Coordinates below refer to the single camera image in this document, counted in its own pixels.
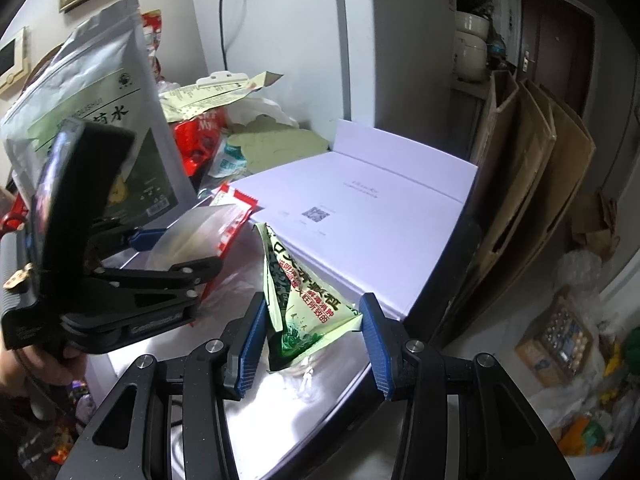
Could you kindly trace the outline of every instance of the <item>open box lid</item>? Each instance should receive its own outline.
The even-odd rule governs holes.
[[[235,183],[252,216],[350,300],[373,292],[404,319],[449,240],[476,167],[418,142],[340,121],[334,151]]]

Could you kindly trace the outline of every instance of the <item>power cord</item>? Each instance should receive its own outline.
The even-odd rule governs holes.
[[[27,374],[28,380],[33,385],[33,387],[38,391],[38,393],[41,396],[43,396],[45,399],[47,399],[51,404],[53,404],[55,409],[58,410],[62,415],[67,416],[68,418],[71,418],[81,428],[84,428],[86,426],[86,424],[82,420],[77,418],[75,416],[75,414],[68,412],[62,406],[60,406],[55,400],[53,400],[50,397],[50,395],[44,390],[44,388],[40,386],[40,381],[36,378],[35,375],[33,375],[33,372],[30,370],[30,368],[24,362],[22,356],[20,355],[20,352],[18,352],[17,350],[13,350],[13,352],[14,352],[15,360],[18,361],[20,366],[24,369],[25,373]]]
[[[222,19],[222,3],[223,0],[218,1],[218,21],[220,22],[220,49],[222,50],[222,63],[225,66],[225,70],[229,70],[228,63],[226,62],[226,48],[225,48],[225,27]]]

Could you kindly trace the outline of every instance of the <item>green snack packet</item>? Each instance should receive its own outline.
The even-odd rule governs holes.
[[[264,247],[264,295],[274,333],[272,372],[298,364],[340,336],[360,330],[362,314],[332,286],[297,263],[267,224],[256,224]]]

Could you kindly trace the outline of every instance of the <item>door frame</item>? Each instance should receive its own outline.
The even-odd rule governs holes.
[[[589,127],[589,119],[593,110],[593,101],[596,94],[596,86],[598,81],[598,70],[600,67],[600,49],[602,47],[602,19],[600,15],[590,7],[579,2],[578,0],[564,0],[572,6],[577,7],[586,12],[593,18],[593,61],[591,63],[591,76],[589,78],[589,90],[584,101],[584,110],[580,114],[585,126]],[[522,0],[510,0],[511,12],[513,16],[513,44],[516,48],[516,59],[518,60],[518,68],[520,67],[520,47],[522,46]]]

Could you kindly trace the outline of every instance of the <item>finger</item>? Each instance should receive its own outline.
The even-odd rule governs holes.
[[[73,381],[73,376],[51,354],[36,346],[27,346],[23,349],[26,364],[33,375],[47,384],[67,386]]]
[[[65,359],[73,359],[82,354],[77,348],[73,348],[72,346],[65,346],[65,349],[62,352],[62,357]]]
[[[74,379],[82,379],[84,372],[86,371],[86,354],[80,354],[73,359],[67,359],[64,362],[64,367],[69,371]]]

